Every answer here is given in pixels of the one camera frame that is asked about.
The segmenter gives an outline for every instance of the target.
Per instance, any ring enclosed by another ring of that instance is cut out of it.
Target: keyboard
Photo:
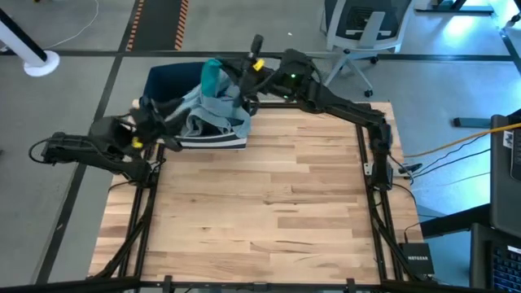
[[[490,243],[491,276],[489,288],[521,293],[521,248]]]

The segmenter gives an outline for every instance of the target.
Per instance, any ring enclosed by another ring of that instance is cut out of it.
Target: wooden table
[[[372,107],[387,113],[392,154],[401,160],[390,104]],[[143,280],[379,284],[355,125],[296,109],[260,109],[246,150],[165,157]],[[90,274],[124,242],[134,191],[120,186],[109,194]],[[388,194],[401,242],[404,228],[418,222],[416,207],[400,188]],[[422,240],[419,225],[408,237]],[[133,265],[131,257],[129,272]]]

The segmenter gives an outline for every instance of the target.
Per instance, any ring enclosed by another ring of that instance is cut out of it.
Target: cloth
[[[252,128],[249,112],[236,106],[239,88],[220,69],[221,63],[210,59],[203,66],[201,83],[183,97],[182,104],[166,120],[171,120],[190,109],[182,129],[182,137],[200,136],[204,124],[215,126],[223,134],[234,132],[238,138],[246,138]]]

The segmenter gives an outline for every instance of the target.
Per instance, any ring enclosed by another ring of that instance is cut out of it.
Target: metal bracket
[[[173,293],[175,288],[172,288],[172,276],[164,276],[163,293]]]
[[[373,174],[373,163],[372,162],[364,163],[364,174],[366,176],[371,176]],[[407,173],[403,173],[402,174],[402,173],[398,172],[397,169],[394,168],[392,170],[392,176],[393,177],[402,177],[402,178],[404,178],[404,177],[408,177],[409,174],[407,174]]]
[[[346,280],[346,290],[344,293],[357,293],[357,285],[355,284],[355,279],[348,278]]]

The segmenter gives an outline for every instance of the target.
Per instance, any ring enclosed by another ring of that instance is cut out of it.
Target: white office chair
[[[345,65],[347,65],[351,69],[351,71],[355,73],[355,75],[357,75],[366,83],[367,90],[364,93],[365,96],[367,98],[372,96],[373,86],[371,85],[369,80],[367,80],[367,77],[364,75],[364,73],[362,73],[360,68],[358,68],[352,61],[356,59],[370,58],[370,62],[372,64],[376,64],[378,62],[378,52],[382,50],[389,50],[392,53],[397,53],[398,51],[400,51],[401,43],[405,35],[405,28],[409,23],[409,18],[413,14],[415,2],[416,0],[409,0],[409,4],[406,6],[406,10],[403,14],[403,17],[401,18],[401,21],[399,20],[399,28],[397,29],[394,37],[388,37],[380,40],[379,36],[389,36],[391,32],[381,30],[386,12],[374,10],[370,6],[371,1],[365,0],[363,4],[361,4],[361,6],[366,6],[367,9],[372,10],[369,19],[364,20],[366,22],[366,26],[364,27],[363,31],[346,30],[346,35],[354,36],[357,33],[361,33],[361,36],[358,39],[346,38],[337,35],[340,19],[342,18],[343,13],[345,13],[344,7],[346,5],[346,0],[337,0],[335,4],[335,9],[332,11],[329,26],[326,25],[326,5],[324,5],[320,29],[327,35],[326,48],[328,50],[333,50],[335,46],[338,46],[344,49],[344,55],[333,67],[333,70],[331,71],[331,74],[326,78],[326,82],[324,83],[324,85],[328,86],[330,82],[333,80],[333,78],[338,74],[338,72],[342,70],[342,68]]]

